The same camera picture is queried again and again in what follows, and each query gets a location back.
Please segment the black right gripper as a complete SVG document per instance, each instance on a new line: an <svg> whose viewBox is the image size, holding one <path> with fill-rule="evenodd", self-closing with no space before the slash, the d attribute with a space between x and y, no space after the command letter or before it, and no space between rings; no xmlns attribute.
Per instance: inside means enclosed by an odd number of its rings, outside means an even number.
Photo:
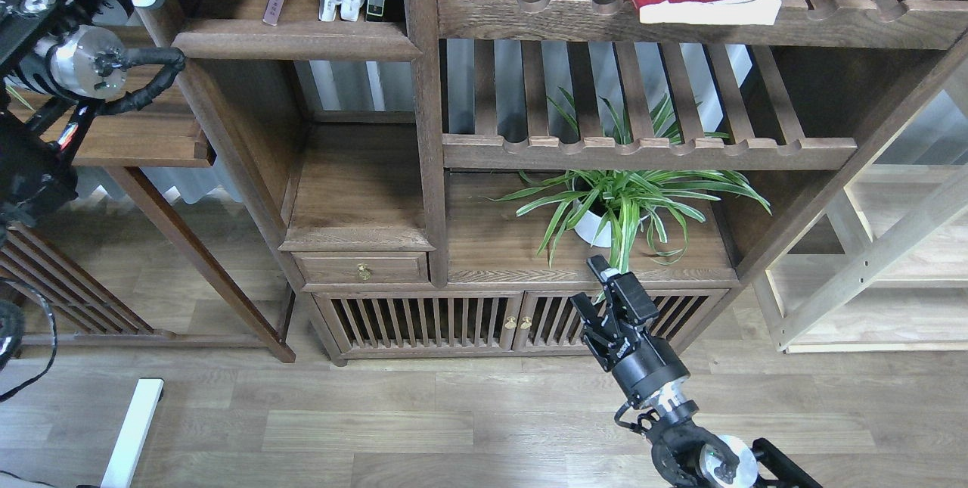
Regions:
<svg viewBox="0 0 968 488"><path fill-rule="evenodd" d="M647 322L658 309L632 273L622 273L604 256L587 259L603 288L594 297L577 293L570 304L581 316L583 341L607 373L611 373L634 409L667 409L660 399L682 403L680 386L689 371L673 347L651 335Z"/></svg>

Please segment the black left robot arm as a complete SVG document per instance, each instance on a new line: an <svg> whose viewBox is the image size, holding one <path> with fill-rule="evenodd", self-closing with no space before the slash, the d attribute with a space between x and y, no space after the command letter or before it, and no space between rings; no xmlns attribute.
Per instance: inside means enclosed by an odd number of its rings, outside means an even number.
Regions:
<svg viewBox="0 0 968 488"><path fill-rule="evenodd" d="M2 92L2 227L76 198L73 160L99 116L146 108L186 67L177 48L127 48L112 26L165 0L2 0L3 84L46 95L28 120Z"/></svg>

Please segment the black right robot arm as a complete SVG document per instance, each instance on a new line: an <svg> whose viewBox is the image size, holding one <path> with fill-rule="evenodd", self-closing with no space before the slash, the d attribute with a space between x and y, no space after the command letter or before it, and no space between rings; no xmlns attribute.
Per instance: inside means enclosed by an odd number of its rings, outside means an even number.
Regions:
<svg viewBox="0 0 968 488"><path fill-rule="evenodd" d="M646 437L658 474L675 487L815 487L774 444L761 437L715 435L693 421L697 406L681 394L689 378L673 347L650 333L658 309L632 273L620 273L602 256L588 260L603 288L594 304L579 293L571 304L583 319L583 342L615 378L625 402L616 412L622 428Z"/></svg>

